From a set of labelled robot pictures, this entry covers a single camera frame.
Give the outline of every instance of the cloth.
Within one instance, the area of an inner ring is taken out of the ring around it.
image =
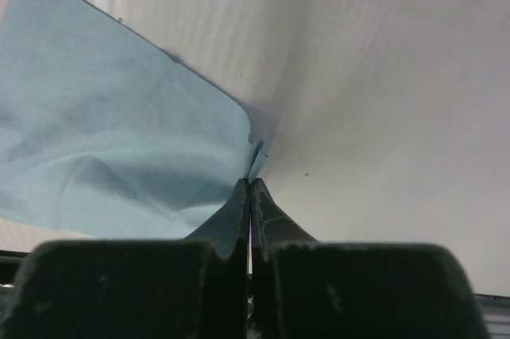
[[[227,95],[83,0],[9,0],[0,216],[101,238],[182,238],[265,161]]]

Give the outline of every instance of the black object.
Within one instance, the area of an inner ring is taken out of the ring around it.
[[[250,216],[254,321],[264,339],[488,337],[447,250],[320,243],[261,179],[240,179],[181,241],[39,246],[16,275],[0,338],[246,337]],[[10,282],[22,254],[0,254]]]

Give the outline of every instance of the folded cloth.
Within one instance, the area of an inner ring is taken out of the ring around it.
[[[182,238],[265,161],[224,93],[83,0],[9,0],[0,216],[102,238]]]

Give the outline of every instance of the light blue fabric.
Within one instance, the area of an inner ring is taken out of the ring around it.
[[[234,101],[83,0],[9,0],[1,217],[182,238],[257,175],[265,155],[248,137]]]

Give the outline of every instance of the blue cloth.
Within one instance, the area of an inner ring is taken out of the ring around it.
[[[0,216],[102,238],[182,238],[265,155],[224,93],[83,0],[9,0]]]

